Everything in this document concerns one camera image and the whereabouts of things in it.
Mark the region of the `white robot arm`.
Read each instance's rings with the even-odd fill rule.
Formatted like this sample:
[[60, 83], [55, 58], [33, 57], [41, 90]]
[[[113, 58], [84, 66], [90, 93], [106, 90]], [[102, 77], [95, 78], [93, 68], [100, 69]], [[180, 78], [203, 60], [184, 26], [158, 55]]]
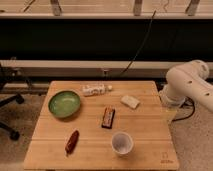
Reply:
[[172, 67], [166, 73], [167, 84], [159, 92], [162, 104], [179, 108], [186, 98], [191, 98], [213, 112], [213, 85], [206, 81], [209, 73], [208, 65], [202, 60]]

